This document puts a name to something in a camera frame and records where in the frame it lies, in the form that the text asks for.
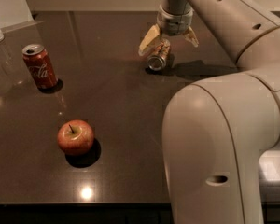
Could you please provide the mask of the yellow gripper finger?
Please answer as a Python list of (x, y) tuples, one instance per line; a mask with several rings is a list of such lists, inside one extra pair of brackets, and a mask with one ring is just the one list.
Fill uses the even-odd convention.
[(138, 49), (140, 56), (145, 56), (150, 53), (161, 43), (161, 29), (158, 24), (150, 27), (143, 40), (141, 41)]
[(199, 46), (199, 41), (196, 37), (196, 34), (192, 30), (191, 27), (189, 27), (184, 33), (183, 36), (186, 41), (190, 42), (195, 48)]

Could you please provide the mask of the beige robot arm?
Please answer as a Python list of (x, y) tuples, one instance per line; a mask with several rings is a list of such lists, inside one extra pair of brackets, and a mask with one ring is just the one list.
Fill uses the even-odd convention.
[(280, 18), (253, 0), (163, 0), (139, 47), (197, 41), (199, 16), (238, 72), (196, 81), (165, 109), (162, 149), (175, 224), (264, 224), (259, 158), (280, 144)]

